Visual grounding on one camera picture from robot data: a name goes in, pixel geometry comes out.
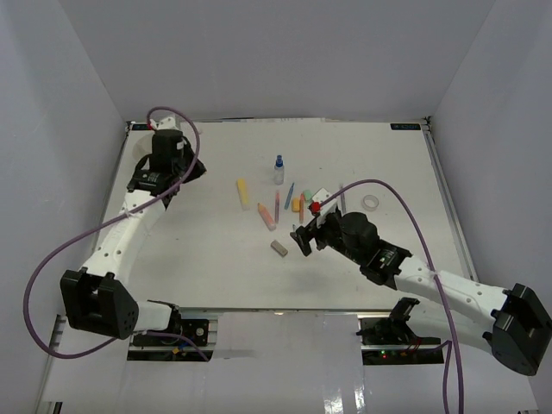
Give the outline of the clear marker cap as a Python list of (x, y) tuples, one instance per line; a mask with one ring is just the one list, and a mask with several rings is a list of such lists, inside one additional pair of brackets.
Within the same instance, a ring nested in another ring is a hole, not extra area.
[[(341, 191), (344, 188), (344, 184), (340, 183), (339, 188), (340, 188), (340, 191)], [(346, 206), (346, 198), (345, 198), (345, 195), (344, 195), (343, 192), (340, 194), (340, 204), (341, 204), (342, 214), (344, 215), (344, 214), (347, 213), (347, 206)]]

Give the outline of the white round divided container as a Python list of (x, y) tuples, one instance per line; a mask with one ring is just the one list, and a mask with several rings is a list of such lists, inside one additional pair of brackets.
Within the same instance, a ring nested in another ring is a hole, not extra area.
[(152, 153), (153, 135), (153, 133), (148, 133), (135, 141), (131, 151), (135, 164), (137, 164), (143, 157)]

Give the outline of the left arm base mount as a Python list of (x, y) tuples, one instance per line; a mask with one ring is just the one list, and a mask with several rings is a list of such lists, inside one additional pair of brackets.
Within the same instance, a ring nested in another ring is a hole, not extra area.
[(167, 328), (155, 335), (139, 334), (130, 339), (128, 361), (209, 362), (214, 349), (210, 319), (186, 316), (170, 304)]

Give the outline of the pink slim marker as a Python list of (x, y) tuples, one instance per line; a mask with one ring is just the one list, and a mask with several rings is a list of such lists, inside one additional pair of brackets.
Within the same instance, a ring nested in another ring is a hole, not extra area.
[(276, 190), (275, 199), (274, 199), (274, 221), (277, 224), (279, 223), (279, 207), (280, 207), (280, 194), (279, 194), (279, 190)]

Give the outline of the grey eraser block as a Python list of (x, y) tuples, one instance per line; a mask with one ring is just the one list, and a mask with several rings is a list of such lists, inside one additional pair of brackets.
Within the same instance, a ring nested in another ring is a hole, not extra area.
[(288, 255), (288, 250), (279, 241), (273, 240), (270, 246), (280, 257)]

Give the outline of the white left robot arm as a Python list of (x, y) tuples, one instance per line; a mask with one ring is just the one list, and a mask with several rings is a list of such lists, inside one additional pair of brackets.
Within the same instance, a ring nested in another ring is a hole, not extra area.
[(150, 154), (137, 163), (120, 209), (97, 250), (78, 271), (65, 271), (60, 290), (73, 329), (124, 340), (152, 330), (162, 343), (175, 343), (182, 323), (172, 304), (138, 301), (129, 290), (132, 268), (147, 236), (166, 212), (182, 183), (206, 169), (176, 127), (154, 132)]

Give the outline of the orange pink highlighter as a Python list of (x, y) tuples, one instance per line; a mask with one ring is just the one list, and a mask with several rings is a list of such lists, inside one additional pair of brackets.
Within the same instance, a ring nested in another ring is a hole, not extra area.
[(270, 212), (268, 211), (267, 207), (262, 204), (257, 204), (257, 211), (263, 221), (263, 223), (266, 225), (266, 227), (270, 231), (274, 231), (276, 229), (276, 222), (274, 221), (273, 217), (271, 216)]

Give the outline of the clear tape roll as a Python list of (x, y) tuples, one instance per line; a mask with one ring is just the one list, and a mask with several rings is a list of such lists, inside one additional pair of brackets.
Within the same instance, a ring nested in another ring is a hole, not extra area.
[(361, 204), (366, 211), (376, 211), (380, 206), (380, 201), (374, 195), (367, 194), (361, 200)]

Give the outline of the right table label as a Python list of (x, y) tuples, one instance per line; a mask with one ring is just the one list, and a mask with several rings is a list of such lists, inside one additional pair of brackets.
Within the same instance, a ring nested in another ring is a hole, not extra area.
[(402, 130), (402, 131), (415, 131), (421, 130), (419, 123), (408, 123), (408, 122), (392, 122), (390, 124), (391, 130)]

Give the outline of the orange slim marker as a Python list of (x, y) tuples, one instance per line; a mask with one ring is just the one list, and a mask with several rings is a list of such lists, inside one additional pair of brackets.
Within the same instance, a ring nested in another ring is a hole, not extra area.
[(299, 197), (298, 220), (300, 224), (304, 223), (304, 194), (301, 194)]

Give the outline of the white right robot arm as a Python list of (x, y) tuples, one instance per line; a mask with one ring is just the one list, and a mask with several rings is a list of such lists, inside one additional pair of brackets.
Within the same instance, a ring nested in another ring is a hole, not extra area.
[(382, 239), (362, 213), (335, 211), (290, 234), (302, 254), (332, 248), (375, 285), (407, 294), (390, 315), (399, 343), (450, 337), (492, 355), (513, 372), (536, 375), (551, 343), (551, 317), (534, 290), (484, 285), (449, 272), (434, 273), (405, 248)]

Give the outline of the yellow highlighter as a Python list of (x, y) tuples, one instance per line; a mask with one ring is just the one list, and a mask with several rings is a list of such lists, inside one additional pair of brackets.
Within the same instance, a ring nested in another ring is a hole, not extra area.
[(240, 199), (241, 208), (243, 210), (249, 210), (249, 195), (248, 195), (248, 185), (245, 179), (238, 179), (236, 181), (236, 188), (238, 191), (238, 196)]

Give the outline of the clear blue spray bottle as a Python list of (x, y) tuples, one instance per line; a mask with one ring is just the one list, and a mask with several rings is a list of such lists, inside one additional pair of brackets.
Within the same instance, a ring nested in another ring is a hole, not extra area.
[(285, 165), (281, 154), (276, 156), (273, 181), (276, 185), (282, 185), (285, 181)]

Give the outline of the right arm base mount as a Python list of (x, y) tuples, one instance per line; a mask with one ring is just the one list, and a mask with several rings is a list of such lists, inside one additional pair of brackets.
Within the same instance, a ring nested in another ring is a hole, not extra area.
[(444, 346), (435, 337), (418, 336), (408, 322), (418, 299), (401, 298), (388, 315), (360, 317), (356, 335), (361, 341), (364, 366), (443, 364)]

